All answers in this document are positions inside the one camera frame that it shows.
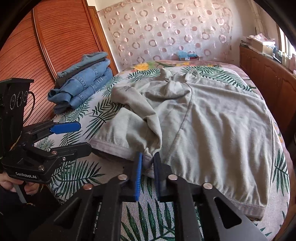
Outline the person's left hand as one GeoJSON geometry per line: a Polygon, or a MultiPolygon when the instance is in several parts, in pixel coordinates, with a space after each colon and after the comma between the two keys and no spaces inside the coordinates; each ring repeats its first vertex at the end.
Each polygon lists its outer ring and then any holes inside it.
{"type": "MultiPolygon", "coordinates": [[[[23,181],[13,179],[8,176],[6,172],[0,174],[0,185],[11,192],[16,192],[15,186],[23,184],[23,181]]],[[[34,195],[39,190],[39,184],[28,182],[24,186],[24,190],[27,195],[34,195]]]]}

